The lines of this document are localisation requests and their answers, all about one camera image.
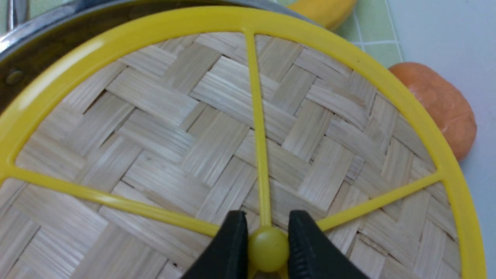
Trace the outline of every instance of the yellow spoke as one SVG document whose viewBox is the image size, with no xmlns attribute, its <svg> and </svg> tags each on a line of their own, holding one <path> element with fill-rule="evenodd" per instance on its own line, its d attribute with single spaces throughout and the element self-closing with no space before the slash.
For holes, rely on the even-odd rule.
<svg viewBox="0 0 496 279">
<path fill-rule="evenodd" d="M 404 198 L 416 191 L 419 191 L 429 185 L 432 185 L 441 180 L 440 172 L 436 172 L 422 179 L 419 179 L 411 184 L 400 187 L 387 194 L 379 196 L 361 205 L 339 212 L 338 214 L 329 216 L 317 222 L 321 230 L 326 231 L 339 226 L 343 223 L 349 222 L 355 218 L 363 216 L 369 212 L 386 206 L 394 201 Z"/>
<path fill-rule="evenodd" d="M 119 196 L 111 195 L 102 191 L 56 179 L 44 174 L 39 174 L 15 166 L 8 167 L 6 169 L 6 173 L 12 178 L 24 180 L 28 183 L 35 184 L 47 189 L 72 195 L 77 198 L 85 199 L 94 203 L 129 212 L 131 214 L 136 214 L 145 218 L 185 228 L 211 237 L 215 236 L 215 234 L 219 230 L 219 226 L 202 220 L 198 220 L 189 216 L 122 198 Z"/>
<path fill-rule="evenodd" d="M 253 101 L 253 122 L 255 127 L 256 162 L 258 169 L 258 199 L 260 206 L 260 225 L 272 224 L 270 215 L 270 187 L 267 166 L 267 146 L 265 143 L 265 125 L 263 122 L 262 96 L 258 78 L 256 60 L 255 34 L 245 31 L 247 42 L 248 69 L 251 84 L 251 99 Z"/>
</svg>

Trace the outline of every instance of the countertop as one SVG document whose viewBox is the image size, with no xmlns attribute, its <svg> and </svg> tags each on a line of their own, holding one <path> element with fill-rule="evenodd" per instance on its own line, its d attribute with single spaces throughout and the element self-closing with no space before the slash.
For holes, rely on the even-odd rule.
<svg viewBox="0 0 496 279">
<path fill-rule="evenodd" d="M 461 166 L 482 229 L 488 278 L 496 278 L 496 2 L 388 1 L 404 59 L 440 73 L 475 112 L 477 138 Z"/>
</svg>

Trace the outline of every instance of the yellow center knob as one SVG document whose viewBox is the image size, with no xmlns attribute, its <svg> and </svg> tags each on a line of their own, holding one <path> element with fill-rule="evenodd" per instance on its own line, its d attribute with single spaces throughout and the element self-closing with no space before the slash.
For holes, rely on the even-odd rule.
<svg viewBox="0 0 496 279">
<path fill-rule="evenodd" d="M 289 258 L 288 237 L 274 227 L 261 227 L 248 241 L 249 261 L 260 271 L 280 270 Z"/>
</svg>

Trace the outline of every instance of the yellow circular frame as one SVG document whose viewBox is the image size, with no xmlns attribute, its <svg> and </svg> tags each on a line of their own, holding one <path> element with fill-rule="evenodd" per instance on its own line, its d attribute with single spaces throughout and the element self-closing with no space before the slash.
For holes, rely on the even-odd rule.
<svg viewBox="0 0 496 279">
<path fill-rule="evenodd" d="M 255 34 L 295 41 L 346 64 L 373 83 L 405 116 L 425 144 L 437 171 L 364 204 L 317 222 L 328 230 L 441 181 L 451 202 L 460 243 L 462 277 L 485 279 L 481 232 L 458 162 L 427 112 L 387 69 L 351 43 L 302 20 L 241 7 L 195 7 L 162 12 L 118 26 L 76 48 L 43 72 L 0 116 L 0 185 L 9 177 L 170 223 L 209 236 L 219 226 L 124 199 L 15 166 L 15 158 L 39 123 L 77 85 L 130 52 L 170 38 L 203 32 L 242 32 L 246 36 L 257 147 L 260 219 L 271 225 L 263 111 L 254 44 Z"/>
</svg>

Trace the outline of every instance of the bamboo strip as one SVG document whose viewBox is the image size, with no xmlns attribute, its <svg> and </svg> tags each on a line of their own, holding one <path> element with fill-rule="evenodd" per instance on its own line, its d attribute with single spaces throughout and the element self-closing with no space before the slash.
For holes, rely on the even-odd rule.
<svg viewBox="0 0 496 279">
<path fill-rule="evenodd" d="M 133 69 L 125 69 L 107 90 L 141 110 L 173 125 L 180 125 L 198 104 L 184 94 L 177 94 L 157 81 Z"/>
<path fill-rule="evenodd" d="M 350 183 L 343 181 L 341 187 L 339 187 L 336 197 L 334 198 L 334 200 L 331 203 L 331 206 L 329 207 L 329 211 L 327 212 L 328 216 L 335 215 L 341 211 L 341 208 L 344 205 L 344 199 L 348 195 L 350 188 L 351 188 Z"/>
<path fill-rule="evenodd" d="M 254 128 L 251 95 L 229 81 L 208 72 L 190 95 Z M 263 112 L 267 137 L 282 144 L 293 127 L 295 117 L 265 100 Z"/>
<path fill-rule="evenodd" d="M 71 278 L 88 248 L 72 242 L 70 236 L 41 228 L 26 247 L 20 260 L 42 278 Z"/>
<path fill-rule="evenodd" d="M 232 157 L 208 194 L 196 218 L 221 224 L 230 210 L 238 210 L 257 178 L 252 166 Z"/>
<path fill-rule="evenodd" d="M 381 144 L 386 140 L 386 134 L 380 129 L 379 121 L 373 116 L 369 118 L 369 121 L 367 122 L 367 125 L 364 129 L 364 134 L 367 135 L 378 146 L 381 146 Z M 381 148 L 381 151 L 383 153 L 386 153 L 387 148 L 388 146 L 386 146 L 385 149 Z"/>
<path fill-rule="evenodd" d="M 306 98 L 341 116 L 357 126 L 360 131 L 363 131 L 367 124 L 368 117 L 362 107 L 332 91 L 313 85 Z"/>
<path fill-rule="evenodd" d="M 247 94 L 251 94 L 248 66 L 222 56 L 217 63 L 215 63 L 210 72 L 228 81 L 237 89 Z M 275 92 L 278 91 L 279 83 L 264 75 L 261 75 L 259 78 L 262 97 L 266 100 L 271 100 Z"/>
<path fill-rule="evenodd" d="M 460 275 L 456 273 L 454 269 L 452 269 L 446 263 L 441 263 L 439 268 L 436 271 L 435 279 L 459 279 Z"/>
<path fill-rule="evenodd" d="M 338 142 L 324 137 L 322 148 L 298 188 L 298 194 L 327 211 L 343 182 L 353 153 Z"/>
<path fill-rule="evenodd" d="M 303 99 L 302 104 L 298 107 L 298 109 L 295 112 L 295 117 L 300 116 L 300 112 L 303 110 L 303 108 L 305 107 L 307 102 L 310 102 L 310 101 L 308 101 L 307 99 Z"/>
<path fill-rule="evenodd" d="M 406 145 L 422 161 L 432 164 L 431 156 L 415 130 L 408 122 L 399 117 L 394 125 L 393 136 Z"/>
<path fill-rule="evenodd" d="M 84 114 L 105 87 L 125 68 L 126 64 L 117 61 L 108 64 L 78 85 L 61 104 L 74 113 Z"/>
<path fill-rule="evenodd" d="M 433 197 L 430 198 L 429 207 L 427 209 L 427 218 L 442 228 L 449 236 L 458 241 L 458 233 L 456 224 L 453 218 L 453 213 L 450 208 L 444 207 Z"/>
<path fill-rule="evenodd" d="M 377 243 L 373 242 L 370 238 L 366 237 L 365 235 L 359 233 L 357 234 L 357 238 L 360 239 L 365 244 L 369 245 L 370 247 L 374 248 L 376 251 L 383 254 L 384 256 L 389 256 L 389 253 L 384 248 L 382 248 Z"/>
<path fill-rule="evenodd" d="M 303 102 L 314 80 L 314 74 L 293 65 L 281 81 L 281 86 L 277 92 L 273 97 L 266 99 L 287 113 L 294 114 Z"/>
<path fill-rule="evenodd" d="M 200 114 L 198 119 L 193 123 L 193 125 L 187 131 L 188 134 L 194 136 L 195 138 L 199 137 L 205 131 L 205 129 L 207 129 L 208 125 L 212 123 L 212 121 L 214 121 L 214 119 L 220 113 L 221 111 L 207 105 L 205 110 Z"/>
<path fill-rule="evenodd" d="M 332 113 L 308 101 L 289 132 L 282 147 L 309 162 L 329 127 Z"/>
<path fill-rule="evenodd" d="M 255 134 L 250 130 L 235 156 L 256 167 Z M 288 152 L 271 140 L 267 140 L 269 175 L 281 183 L 297 189 L 310 169 L 310 164 Z"/>
<path fill-rule="evenodd" d="M 86 165 L 74 183 L 110 193 L 142 152 L 142 148 L 114 134 L 103 146 L 88 157 Z M 87 202 L 93 210 L 100 205 Z"/>
<path fill-rule="evenodd" d="M 339 211 L 352 208 L 356 205 L 366 202 L 368 199 L 369 198 L 364 193 L 351 186 L 348 190 L 347 195 L 343 199 L 343 203 L 340 206 Z M 334 228 L 329 234 L 329 240 L 332 241 L 332 243 L 341 251 L 341 253 L 346 254 L 347 251 L 350 249 L 353 238 L 356 237 L 358 227 L 361 222 L 361 219 L 353 220 Z"/>
<path fill-rule="evenodd" d="M 108 224 L 78 199 L 34 185 L 29 185 L 13 206 L 80 251 L 88 251 Z"/>
<path fill-rule="evenodd" d="M 165 74 L 165 71 L 174 62 L 175 58 L 175 55 L 157 46 L 148 46 L 119 58 L 119 62 L 129 65 L 154 79 L 158 79 Z"/>
<path fill-rule="evenodd" d="M 0 216 L 0 278 L 5 278 L 40 225 L 16 207 Z"/>
<path fill-rule="evenodd" d="M 367 135 L 343 120 L 334 118 L 327 129 L 326 136 L 339 142 L 354 154 L 362 157 L 372 167 L 382 170 L 386 156 Z"/>
<path fill-rule="evenodd" d="M 344 180 L 350 184 L 352 184 L 360 172 L 362 171 L 362 167 L 364 166 L 365 160 L 358 156 L 355 155 L 353 156 L 353 160 L 351 161 L 350 168 L 348 169 L 348 172 L 346 173 L 346 177 Z"/>
<path fill-rule="evenodd" d="M 370 113 L 374 98 L 377 99 L 375 96 L 377 88 L 356 71 L 351 72 L 346 88 L 352 95 L 357 96 L 364 102 L 365 111 Z"/>
<path fill-rule="evenodd" d="M 449 203 L 448 194 L 442 182 L 435 183 L 426 188 L 426 191 L 434 197 L 436 201 L 442 204 L 448 210 L 451 210 L 451 205 Z"/>
<path fill-rule="evenodd" d="M 386 257 L 358 239 L 351 252 L 350 261 L 370 279 L 379 279 Z"/>
<path fill-rule="evenodd" d="M 247 219 L 248 234 L 252 235 L 258 228 L 260 228 L 260 216 L 246 207 L 241 207 L 241 210 L 245 213 L 245 217 Z"/>
<path fill-rule="evenodd" d="M 392 257 L 387 257 L 380 279 L 420 279 L 413 271 Z"/>
<path fill-rule="evenodd" d="M 42 133 L 56 141 L 63 142 L 67 134 L 79 125 L 82 118 L 82 113 L 71 110 L 65 104 L 59 104 L 40 123 L 36 133 Z"/>
<path fill-rule="evenodd" d="M 322 53 L 304 48 L 295 60 L 295 65 L 313 73 L 323 79 L 327 84 L 344 87 L 351 70 L 347 66 L 337 62 Z"/>
<path fill-rule="evenodd" d="M 175 267 L 171 261 L 168 261 L 158 275 L 157 279 L 180 279 L 182 276 L 183 271 Z"/>
<path fill-rule="evenodd" d="M 123 177 L 155 203 L 195 216 L 210 192 L 201 180 L 174 164 L 144 151 Z"/>
<path fill-rule="evenodd" d="M 189 94 L 205 73 L 217 62 L 221 53 L 193 43 L 169 66 L 161 84 L 183 94 Z"/>
<path fill-rule="evenodd" d="M 258 69 L 269 79 L 281 82 L 302 50 L 300 44 L 272 37 L 258 54 Z"/>
<path fill-rule="evenodd" d="M 64 143 L 79 155 L 87 157 L 105 142 L 133 108 L 115 95 L 104 93 L 84 115 L 81 123 L 66 137 Z"/>
<path fill-rule="evenodd" d="M 183 120 L 183 122 L 179 125 L 179 129 L 183 131 L 188 131 L 191 126 L 198 120 L 203 111 L 208 107 L 207 104 L 203 102 L 199 102 L 194 109 L 188 114 L 188 116 Z"/>
<path fill-rule="evenodd" d="M 116 225 L 109 224 L 71 279 L 155 279 L 167 258 Z"/>
<path fill-rule="evenodd" d="M 373 93 L 369 93 L 369 95 L 373 97 L 376 90 L 374 87 Z M 383 152 L 386 152 L 391 142 L 396 119 L 398 118 L 398 110 L 389 101 L 381 96 L 377 96 L 373 102 L 371 118 L 377 119 L 379 129 L 384 133 L 384 138 L 379 142 L 379 146 Z"/>
<path fill-rule="evenodd" d="M 249 127 L 219 113 L 185 155 L 181 168 L 213 187 Z"/>
<path fill-rule="evenodd" d="M 112 194 L 157 206 L 122 182 L 117 184 Z M 184 269 L 190 267 L 210 242 L 210 238 L 204 235 L 120 210 L 102 207 L 99 213 Z"/>
<path fill-rule="evenodd" d="M 363 165 L 360 175 L 353 182 L 353 186 L 360 189 L 371 199 L 377 198 L 393 189 L 389 182 L 387 182 L 380 173 L 372 168 L 368 163 Z M 397 219 L 401 210 L 401 203 L 391 203 L 383 207 L 390 217 Z"/>
<path fill-rule="evenodd" d="M 426 191 L 418 191 L 403 199 L 398 224 L 408 230 L 410 234 L 420 241 L 422 228 L 427 218 L 427 209 L 431 196 Z"/>
<path fill-rule="evenodd" d="M 449 265 L 456 273 L 461 274 L 460 245 L 447 237 L 444 243 L 444 253 L 442 260 Z"/>
<path fill-rule="evenodd" d="M 3 182 L 0 186 L 0 218 L 5 215 L 26 186 L 26 182 L 13 178 L 8 178 Z"/>
<path fill-rule="evenodd" d="M 325 82 L 325 80 L 323 80 L 319 77 L 315 79 L 315 82 L 313 84 L 315 86 L 322 88 L 322 89 L 329 90 L 329 91 L 332 91 L 338 95 L 341 95 L 341 96 L 345 97 L 346 99 L 356 103 L 360 107 L 365 108 L 364 100 L 362 100 L 359 97 L 350 93 L 350 91 L 348 89 L 336 86 L 334 84 L 329 84 L 329 83 Z"/>
<path fill-rule="evenodd" d="M 327 215 L 327 212 L 315 207 L 311 202 L 302 199 L 288 186 L 276 180 L 270 179 L 270 202 L 272 210 L 272 222 L 282 229 L 288 229 L 289 212 L 291 210 L 306 210 L 314 219 L 319 220 Z M 249 192 L 245 202 L 246 208 L 258 214 L 258 184 Z"/>
<path fill-rule="evenodd" d="M 422 161 L 418 156 L 413 156 L 412 170 L 410 173 L 411 180 L 421 179 L 435 172 L 433 165 Z"/>
<path fill-rule="evenodd" d="M 383 247 L 394 258 L 412 268 L 419 251 L 419 242 L 386 213 L 377 210 L 367 218 L 359 232 Z"/>
<path fill-rule="evenodd" d="M 169 39 L 161 44 L 160 48 L 166 52 L 178 56 L 185 48 L 189 47 L 200 35 L 193 34 L 189 36 Z"/>
<path fill-rule="evenodd" d="M 230 46 L 236 48 L 246 49 L 246 39 L 245 35 L 240 32 L 215 32 L 209 33 L 214 38 L 227 43 Z"/>
<path fill-rule="evenodd" d="M 136 110 L 117 134 L 163 158 L 179 163 L 194 143 L 183 130 Z"/>
<path fill-rule="evenodd" d="M 42 133 L 34 133 L 15 164 L 52 177 L 73 180 L 86 160 Z"/>
<path fill-rule="evenodd" d="M 29 265 L 23 261 L 17 261 L 14 267 L 8 273 L 6 279 L 32 279 L 42 278 L 41 275 L 36 273 Z"/>
<path fill-rule="evenodd" d="M 387 150 L 381 175 L 393 188 L 406 185 L 410 179 L 413 153 L 399 141 L 393 139 Z"/>
<path fill-rule="evenodd" d="M 234 44 L 234 45 L 229 44 L 228 42 L 217 38 L 212 33 L 200 34 L 200 36 L 195 40 L 195 42 L 198 44 L 201 44 L 203 46 L 209 47 L 213 50 L 216 50 L 216 51 L 222 53 L 223 55 L 238 61 L 236 59 L 237 54 L 235 53 L 235 51 L 236 51 L 237 47 L 239 47 L 239 46 L 236 44 Z"/>
<path fill-rule="evenodd" d="M 445 241 L 446 233 L 431 221 L 426 220 L 419 253 L 413 268 L 413 272 L 420 278 L 435 278 L 436 271 L 442 263 Z"/>
</svg>

